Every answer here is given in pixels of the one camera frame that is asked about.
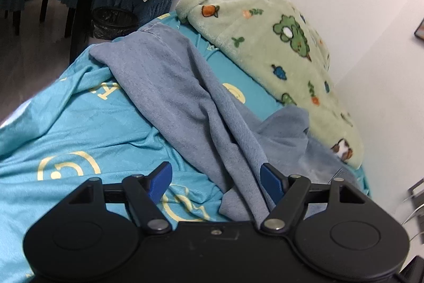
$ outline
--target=yellow letter print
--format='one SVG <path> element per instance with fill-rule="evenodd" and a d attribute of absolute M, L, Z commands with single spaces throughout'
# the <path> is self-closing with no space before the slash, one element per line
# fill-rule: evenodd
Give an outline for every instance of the yellow letter print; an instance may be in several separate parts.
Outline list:
<path fill-rule="evenodd" d="M 193 209 L 200 210 L 200 211 L 202 211 L 202 215 L 203 215 L 203 218 L 198 217 L 198 218 L 195 218 L 195 219 L 184 219 L 184 218 L 178 216 L 177 214 L 175 214 L 175 212 L 172 211 L 171 207 L 168 204 L 169 198 L 166 196 L 166 194 L 164 194 L 162 196 L 162 206 L 163 206 L 163 209 L 166 211 L 166 213 L 172 219 L 174 219 L 177 222 L 203 222 L 204 220 L 210 221 L 211 217 L 206 212 L 205 207 L 203 205 L 201 205 L 200 207 L 197 207 L 191 202 L 190 199 L 187 198 L 187 196 L 190 192 L 187 187 L 181 186 L 181 185 L 175 185 L 175 184 L 171 184 L 170 186 L 179 186 L 179 187 L 184 188 L 184 194 L 185 195 L 176 194 L 175 195 L 175 201 L 177 203 L 183 203 L 186 211 L 191 212 Z"/>
<path fill-rule="evenodd" d="M 109 88 L 109 87 L 108 87 L 108 85 L 107 85 L 105 82 L 103 82 L 103 83 L 101 83 L 101 85 L 99 85 L 99 86 L 97 86 L 97 87 L 90 88 L 90 89 L 89 89 L 89 92 L 90 92 L 90 93 L 95 94 L 95 93 L 96 93 L 96 90 L 97 90 L 98 88 L 100 88 L 100 87 L 103 87 L 103 89 L 105 90 L 105 92 L 104 92 L 103 94 L 97 94 L 97 96 L 98 96 L 99 98 L 103 99 L 103 100 L 107 100 L 107 97 L 108 97 L 111 93 L 113 93 L 115 90 L 117 90 L 117 89 L 121 89 L 121 87 L 120 87 L 120 85 L 119 85 L 118 83 L 113 82 L 113 83 L 112 83 L 112 87 L 111 87 L 111 88 Z"/>
<path fill-rule="evenodd" d="M 91 167 L 93 168 L 93 171 L 95 174 L 100 174 L 100 167 L 97 164 L 97 162 L 94 160 L 94 158 L 92 158 L 89 154 L 87 154 L 85 151 L 74 151 L 72 153 L 69 154 L 73 154 L 73 155 L 77 155 L 80 156 L 82 158 L 84 158 L 85 160 L 88 161 L 88 163 L 91 165 Z M 54 156 L 48 156 L 44 159 L 41 160 L 38 169 L 37 169 L 37 180 L 43 180 L 44 176 L 43 176 L 43 172 L 44 172 L 44 168 L 46 167 L 46 165 L 50 162 L 51 159 L 55 158 L 57 155 Z M 60 170 L 64 167 L 69 167 L 69 168 L 73 168 L 78 176 L 83 176 L 84 172 L 82 170 L 82 168 L 74 163 L 74 162 L 62 162 L 62 163 L 57 163 L 54 165 L 56 168 L 56 171 L 53 171 L 50 174 L 50 178 L 52 179 L 60 179 L 62 177 L 62 174 L 60 173 Z"/>

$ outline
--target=yellow circle print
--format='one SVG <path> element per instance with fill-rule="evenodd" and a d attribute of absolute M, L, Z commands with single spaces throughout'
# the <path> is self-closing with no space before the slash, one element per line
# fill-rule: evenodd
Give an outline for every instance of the yellow circle print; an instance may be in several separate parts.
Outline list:
<path fill-rule="evenodd" d="M 239 100 L 241 103 L 245 103 L 246 102 L 246 98 L 244 97 L 243 93 L 241 92 L 240 89 L 238 89 L 237 87 L 233 86 L 230 83 L 222 83 L 222 85 L 224 87 L 226 87 L 228 89 L 228 91 L 233 94 L 237 100 Z"/>

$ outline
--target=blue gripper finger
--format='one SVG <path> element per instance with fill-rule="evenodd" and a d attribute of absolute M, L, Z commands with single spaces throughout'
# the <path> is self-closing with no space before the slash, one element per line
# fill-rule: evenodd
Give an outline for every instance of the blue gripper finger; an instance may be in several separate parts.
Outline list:
<path fill-rule="evenodd" d="M 289 188 L 288 179 L 269 163 L 264 163 L 260 169 L 261 184 L 275 204 L 283 198 Z"/>
<path fill-rule="evenodd" d="M 172 181 L 172 165 L 164 161 L 146 178 L 150 181 L 147 194 L 155 204 L 158 204 Z"/>

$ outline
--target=green fleece blanket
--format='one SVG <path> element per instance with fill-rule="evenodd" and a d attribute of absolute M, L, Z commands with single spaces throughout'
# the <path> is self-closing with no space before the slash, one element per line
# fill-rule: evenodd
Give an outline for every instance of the green fleece blanket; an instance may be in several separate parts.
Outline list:
<path fill-rule="evenodd" d="M 307 109 L 311 133 L 360 166 L 363 144 L 333 90 L 327 47 L 291 2 L 180 0 L 176 12 L 283 105 Z"/>

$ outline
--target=teal bedsheet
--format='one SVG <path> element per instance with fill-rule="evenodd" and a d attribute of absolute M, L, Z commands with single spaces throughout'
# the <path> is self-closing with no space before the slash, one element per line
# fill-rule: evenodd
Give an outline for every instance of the teal bedsheet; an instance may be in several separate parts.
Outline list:
<path fill-rule="evenodd" d="M 168 161 L 172 183 L 157 206 L 172 226 L 227 221 L 218 213 L 220 189 L 170 146 L 109 68 L 89 58 L 89 50 L 0 127 L 1 283 L 32 277 L 22 252 L 25 232 L 93 176 L 118 183 Z M 107 209 L 127 215 L 123 204 L 107 204 Z"/>
<path fill-rule="evenodd" d="M 243 72 L 218 48 L 211 45 L 196 29 L 189 24 L 182 24 L 175 11 L 164 14 L 158 17 L 158 19 L 187 36 L 205 57 L 221 83 L 261 120 L 265 120 L 275 111 L 282 108 L 281 103 L 277 102 L 273 96 Z M 363 168 L 360 167 L 355 170 L 349 167 L 349 169 L 357 177 L 359 186 L 363 192 L 370 195 L 369 185 Z"/>

